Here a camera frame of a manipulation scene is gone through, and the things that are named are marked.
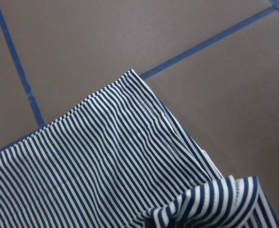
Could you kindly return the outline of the striped polo shirt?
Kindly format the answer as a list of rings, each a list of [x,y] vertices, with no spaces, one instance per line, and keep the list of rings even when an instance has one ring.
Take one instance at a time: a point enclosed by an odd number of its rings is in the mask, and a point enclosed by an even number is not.
[[[279,228],[129,70],[0,151],[0,228]]]

